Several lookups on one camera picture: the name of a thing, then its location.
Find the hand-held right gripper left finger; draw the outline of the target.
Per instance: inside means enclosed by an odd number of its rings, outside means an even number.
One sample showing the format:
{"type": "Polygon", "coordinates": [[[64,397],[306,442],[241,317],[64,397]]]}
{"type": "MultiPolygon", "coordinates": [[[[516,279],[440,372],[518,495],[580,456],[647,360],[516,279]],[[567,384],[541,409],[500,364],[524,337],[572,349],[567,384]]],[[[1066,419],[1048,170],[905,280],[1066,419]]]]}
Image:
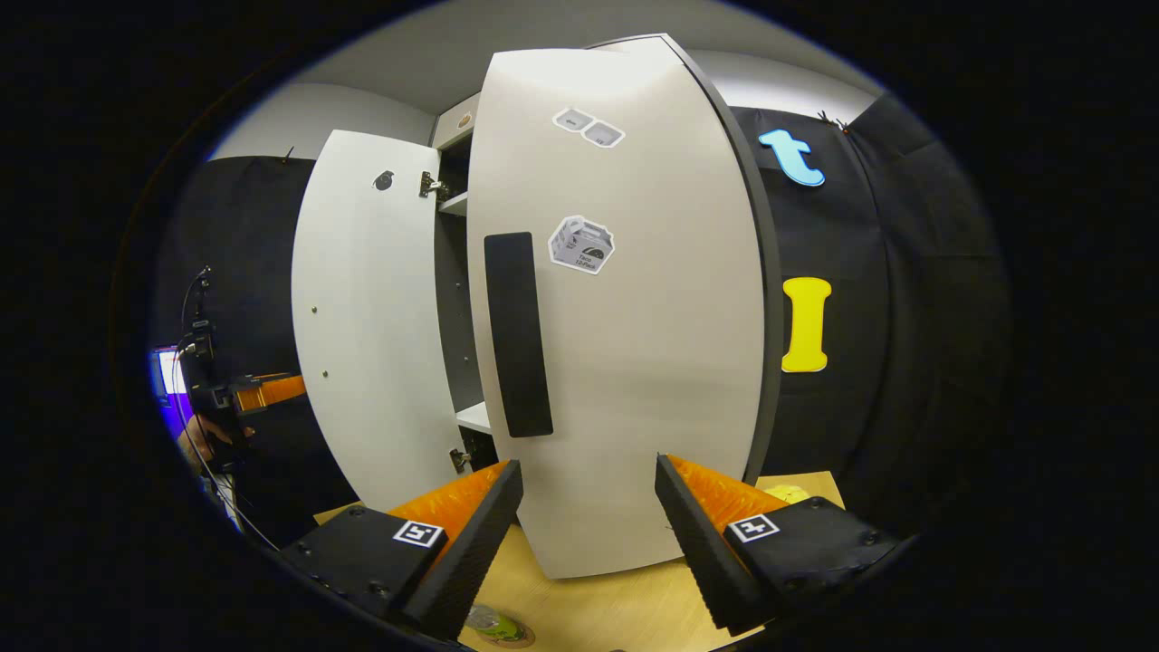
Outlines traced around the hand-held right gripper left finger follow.
{"type": "Polygon", "coordinates": [[[455,640],[523,495],[522,463],[508,459],[387,512],[352,504],[280,558],[377,627],[455,640]]]}

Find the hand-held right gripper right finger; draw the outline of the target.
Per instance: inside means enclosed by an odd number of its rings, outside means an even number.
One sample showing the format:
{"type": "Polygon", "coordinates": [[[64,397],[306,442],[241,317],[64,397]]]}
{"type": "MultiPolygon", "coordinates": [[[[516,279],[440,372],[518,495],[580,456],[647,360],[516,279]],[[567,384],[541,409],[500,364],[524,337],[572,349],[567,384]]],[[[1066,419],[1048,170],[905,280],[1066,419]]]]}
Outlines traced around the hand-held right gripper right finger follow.
{"type": "Polygon", "coordinates": [[[656,457],[655,492],[715,627],[794,627],[885,572],[889,532],[823,496],[783,501],[678,457],[656,457]]]}

